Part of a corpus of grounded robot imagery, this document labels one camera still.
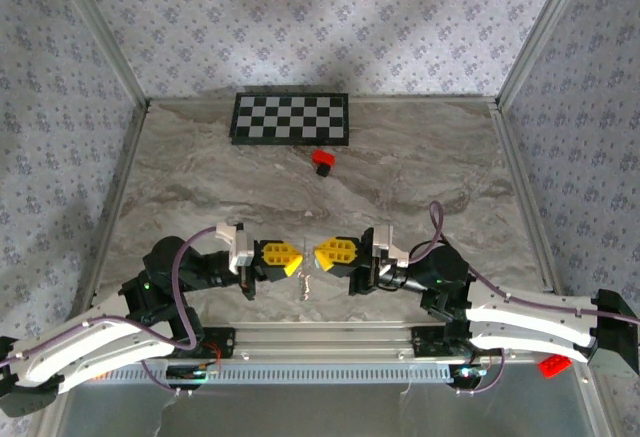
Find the enclosure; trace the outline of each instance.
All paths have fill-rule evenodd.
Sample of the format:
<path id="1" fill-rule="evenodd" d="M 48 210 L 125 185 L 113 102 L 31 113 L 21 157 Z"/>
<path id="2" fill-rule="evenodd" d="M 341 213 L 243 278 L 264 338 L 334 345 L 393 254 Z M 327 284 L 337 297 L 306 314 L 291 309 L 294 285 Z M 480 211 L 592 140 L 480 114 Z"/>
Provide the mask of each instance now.
<path id="1" fill-rule="evenodd" d="M 434 199 L 452 243 L 495 282 L 610 288 L 640 310 L 640 0 L 0 2 L 2 335 L 36 335 L 117 291 L 166 235 L 241 221 L 310 255 L 390 224 L 411 248 L 433 233 Z M 292 90 L 349 93 L 351 142 L 329 149 L 326 179 L 312 148 L 229 142 L 236 92 Z M 422 369 L 407 330 L 432 323 L 419 299 L 347 287 L 306 259 L 255 302 L 232 288 L 189 302 L 206 324 L 240 329 L 230 372 L 309 355 L 365 373 Z M 493 396 L 411 379 L 237 382 L 215 411 L 203 396 L 172 401 L 134 366 L 35 417 L 3 416 L 0 431 L 164 436 L 195 433 L 197 415 L 228 435 L 261 423 L 273 435 L 474 435 L 474 419 L 496 435 L 640 432 L 637 379 L 574 365 L 547 382 L 533 356 L 512 360 Z M 535 391 L 520 396 L 524 382 Z M 237 401 L 255 419 L 234 414 Z"/>

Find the patterned wallpaper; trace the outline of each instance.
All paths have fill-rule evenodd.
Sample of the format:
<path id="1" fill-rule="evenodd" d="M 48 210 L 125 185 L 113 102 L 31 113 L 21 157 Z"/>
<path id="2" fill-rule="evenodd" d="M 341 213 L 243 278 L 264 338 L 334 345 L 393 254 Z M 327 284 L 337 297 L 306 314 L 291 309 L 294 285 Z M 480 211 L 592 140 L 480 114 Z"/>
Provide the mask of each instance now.
<path id="1" fill-rule="evenodd" d="M 67 319 L 134 105 L 70 0 L 0 0 L 0 335 Z M 0 435 L 29 419 L 0 412 Z"/>
<path id="2" fill-rule="evenodd" d="M 545 0 L 96 0 L 148 97 L 496 95 Z"/>
<path id="3" fill-rule="evenodd" d="M 567 290 L 640 315 L 640 0 L 573 0 L 508 117 Z M 612 384 L 640 435 L 640 379 Z"/>

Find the wire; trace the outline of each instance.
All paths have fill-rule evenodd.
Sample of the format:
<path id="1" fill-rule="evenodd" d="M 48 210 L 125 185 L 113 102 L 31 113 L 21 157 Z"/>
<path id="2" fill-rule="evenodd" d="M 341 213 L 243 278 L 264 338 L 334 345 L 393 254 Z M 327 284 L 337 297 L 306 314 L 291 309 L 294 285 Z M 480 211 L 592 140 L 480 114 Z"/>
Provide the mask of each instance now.
<path id="1" fill-rule="evenodd" d="M 3 360 L 2 362 L 0 362 L 0 369 L 2 367 L 6 367 L 7 365 L 11 365 L 14 362 L 19 361 L 20 359 L 18 357 L 8 357 L 5 360 Z"/>
<path id="2" fill-rule="evenodd" d="M 475 395 L 475 394 L 481 394 L 482 392 L 487 392 L 488 390 L 493 389 L 498 384 L 498 382 L 502 378 L 502 375 L 504 374 L 504 368 L 506 367 L 506 362 L 507 362 L 507 358 L 505 356 L 504 349 L 500 349 L 500 368 L 498 369 L 498 374 L 496 375 L 495 379 L 493 379 L 490 384 L 487 384 L 484 387 L 481 387 L 479 389 L 470 390 L 470 389 L 460 389 L 460 388 L 454 387 L 454 390 L 456 391 L 456 393 L 459 393 L 459 394 Z"/>
<path id="3" fill-rule="evenodd" d="M 221 373 L 222 372 L 222 351 L 220 350 L 220 347 L 210 342 L 205 342 L 202 344 L 202 346 L 208 347 L 209 349 L 213 350 L 216 353 L 215 363 L 218 365 L 218 373 Z"/>
<path id="4" fill-rule="evenodd" d="M 436 229 L 436 232 L 433 234 L 433 238 L 431 239 L 431 242 L 429 242 L 429 245 L 427 245 L 426 249 L 424 249 L 415 257 L 409 257 L 409 264 L 415 264 L 416 262 L 420 262 L 427 255 L 429 255 L 429 252 L 433 250 L 433 248 L 436 246 L 436 244 L 440 240 L 440 237 L 442 236 L 442 228 L 444 227 L 444 208 L 442 207 L 442 204 L 437 200 L 434 200 L 429 204 L 429 216 L 431 217 L 431 223 Z"/>
<path id="5" fill-rule="evenodd" d="M 487 365 L 487 368 L 484 370 L 488 371 L 492 365 L 493 365 L 493 355 L 489 354 L 489 365 Z"/>
<path id="6" fill-rule="evenodd" d="M 413 257 L 413 254 L 416 253 L 416 250 L 418 250 L 420 247 L 422 247 L 423 245 L 427 245 L 430 244 L 431 240 L 425 240 L 424 242 L 420 242 L 419 244 L 416 244 L 413 246 L 413 249 L 411 249 L 409 251 L 409 258 Z"/>
<path id="7" fill-rule="evenodd" d="M 164 390 L 166 390 L 168 392 L 171 392 L 172 394 L 176 394 L 176 393 L 180 392 L 180 389 L 174 389 L 173 387 L 169 387 L 167 384 L 165 384 L 163 382 L 160 382 L 160 380 L 158 380 L 156 378 L 156 376 L 153 375 L 153 372 L 151 372 L 151 370 L 149 369 L 149 366 L 147 365 L 147 363 L 144 360 L 141 360 L 140 363 L 142 364 L 142 368 L 144 370 L 144 373 L 147 374 L 147 377 L 149 377 L 149 380 L 151 380 L 151 382 L 156 384 L 161 389 L 164 389 Z"/>
<path id="8" fill-rule="evenodd" d="M 171 289 L 173 290 L 173 298 L 175 300 L 176 309 L 178 310 L 178 315 L 180 316 L 180 321 L 182 322 L 182 325 L 187 332 L 187 336 L 189 337 L 189 343 L 187 345 L 180 344 L 180 346 L 176 346 L 182 350 L 195 349 L 198 345 L 198 339 L 196 338 L 196 333 L 193 330 L 193 325 L 191 325 L 191 322 L 189 322 L 187 310 L 184 306 L 184 298 L 182 295 L 182 291 L 180 290 L 180 263 L 182 262 L 182 257 L 184 256 L 187 249 L 189 249 L 191 244 L 193 244 L 200 237 L 203 237 L 215 231 L 215 226 L 208 227 L 192 235 L 184 244 L 182 244 L 182 247 L 180 247 L 178 253 L 173 259 L 173 266 L 171 268 Z"/>

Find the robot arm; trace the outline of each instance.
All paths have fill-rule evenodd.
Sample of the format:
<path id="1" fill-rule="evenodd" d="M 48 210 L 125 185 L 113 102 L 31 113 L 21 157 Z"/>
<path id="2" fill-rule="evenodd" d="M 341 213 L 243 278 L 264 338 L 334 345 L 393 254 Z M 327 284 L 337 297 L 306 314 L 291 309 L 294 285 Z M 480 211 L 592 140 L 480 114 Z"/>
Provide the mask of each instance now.
<path id="1" fill-rule="evenodd" d="M 316 262 L 349 278 L 349 295 L 403 289 L 445 323 L 431 342 L 466 355 L 490 349 L 559 354 L 595 370 L 638 374 L 635 315 L 622 297 L 600 290 L 595 299 L 494 286 L 441 237 L 420 260 L 393 246 L 393 229 L 370 228 L 360 239 L 335 237 L 314 250 Z"/>
<path id="2" fill-rule="evenodd" d="M 193 348 L 186 344 L 190 339 L 172 292 L 179 251 L 179 299 L 183 292 L 238 284 L 253 300 L 256 281 L 289 277 L 303 258 L 286 242 L 254 241 L 241 224 L 218 224 L 215 232 L 229 251 L 200 255 L 182 239 L 166 237 L 143 258 L 145 270 L 102 303 L 36 337 L 0 337 L 0 408 L 10 417 L 34 412 L 85 380 L 149 358 L 214 357 L 215 351 L 200 345 L 205 332 L 190 307 L 185 311 L 196 342 Z"/>

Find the metal frame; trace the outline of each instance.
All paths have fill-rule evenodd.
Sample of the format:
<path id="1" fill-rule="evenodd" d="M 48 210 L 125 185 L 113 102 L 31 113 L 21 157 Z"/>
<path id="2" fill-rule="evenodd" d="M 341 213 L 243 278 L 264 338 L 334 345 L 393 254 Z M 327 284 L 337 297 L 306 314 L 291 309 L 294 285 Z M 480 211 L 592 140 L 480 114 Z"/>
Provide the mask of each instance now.
<path id="1" fill-rule="evenodd" d="M 414 357 L 411 328 L 440 322 L 236 322 L 234 355 L 229 363 L 430 362 L 462 364 L 462 357 Z M 511 362 L 536 362 L 534 354 L 513 354 Z M 478 362 L 488 363 L 489 357 Z"/>
<path id="2" fill-rule="evenodd" d="M 235 97 L 211 98 L 211 97 L 185 97 L 185 98 L 160 98 L 152 99 L 149 105 L 182 105 L 182 104 L 208 104 L 215 102 L 220 105 L 229 105 L 233 108 Z M 402 95 L 399 97 L 390 95 L 361 95 L 349 97 L 352 104 L 387 104 L 392 102 L 402 103 L 441 103 L 441 104 L 495 104 L 495 97 L 484 97 L 474 95 L 444 96 L 444 95 Z"/>
<path id="3" fill-rule="evenodd" d="M 165 380 L 166 365 L 149 364 L 151 374 Z M 246 385 L 246 384 L 403 384 L 453 382 L 449 365 L 431 362 L 393 364 L 228 364 L 216 369 L 209 367 L 206 377 L 190 380 L 167 379 L 174 385 Z M 140 364 L 108 372 L 86 385 L 128 385 L 150 383 Z"/>
<path id="4" fill-rule="evenodd" d="M 553 254 L 542 226 L 540 214 L 537 211 L 524 163 L 515 145 L 513 131 L 507 119 L 498 110 L 497 105 L 491 107 L 491 117 L 496 126 L 500 145 L 505 152 L 505 160 L 515 184 L 516 198 L 520 204 L 527 234 L 533 245 L 533 251 L 543 273 L 543 278 L 545 283 L 551 286 L 549 291 L 554 291 L 557 295 L 566 295 L 558 278 Z M 591 372 L 587 364 L 576 362 L 572 369 L 579 383 L 582 399 L 595 434 L 600 437 L 622 437 L 624 433 L 620 419 L 614 417 L 617 417 L 617 412 L 611 400 L 611 391 L 605 380 Z"/>
<path id="5" fill-rule="evenodd" d="M 525 41 L 516 61 L 498 93 L 498 106 L 502 112 L 511 106 L 513 100 L 526 80 L 531 68 L 551 37 L 558 21 L 564 14 L 570 0 L 547 0 L 529 37 Z"/>
<path id="6" fill-rule="evenodd" d="M 129 62 L 124 53 L 118 46 L 118 42 L 114 37 L 107 21 L 100 12 L 95 0 L 72 0 L 80 15 L 85 21 L 89 30 L 93 34 L 96 42 L 100 46 L 100 49 L 104 53 L 104 56 L 116 75 L 120 78 L 122 85 L 129 93 L 131 98 L 136 101 L 138 106 L 145 108 L 147 105 L 147 98 L 142 90 L 142 87 L 138 83 L 133 70 L 129 66 Z"/>
<path id="7" fill-rule="evenodd" d="M 134 125 L 131 129 L 129 151 L 125 156 L 122 170 L 120 172 L 120 181 L 118 182 L 118 186 L 116 187 L 115 195 L 113 197 L 113 209 L 109 214 L 109 218 L 106 222 L 102 238 L 100 239 L 98 254 L 96 256 L 96 263 L 93 271 L 91 272 L 91 277 L 87 284 L 85 293 L 82 295 L 82 301 L 78 313 L 84 312 L 89 308 L 89 306 L 91 305 L 91 300 L 94 296 L 94 292 L 98 287 L 100 275 L 102 274 L 102 269 L 107 258 L 109 244 L 111 243 L 111 238 L 113 236 L 113 230 L 118 220 L 118 216 L 120 215 L 120 209 L 122 208 L 124 191 L 127 185 L 129 174 L 131 173 L 131 167 L 133 166 L 133 160 L 135 158 L 136 151 L 138 150 L 138 142 L 140 141 L 142 126 L 144 124 L 146 116 L 146 106 L 144 108 L 138 108 L 134 114 Z M 50 437 L 52 435 L 51 432 L 53 429 L 56 429 L 57 432 L 57 429 L 60 426 L 60 419 L 62 419 L 62 414 L 64 412 L 68 398 L 68 392 L 62 394 L 52 405 L 42 410 L 41 412 L 36 413 L 33 417 L 31 425 L 29 426 L 28 437 Z"/>

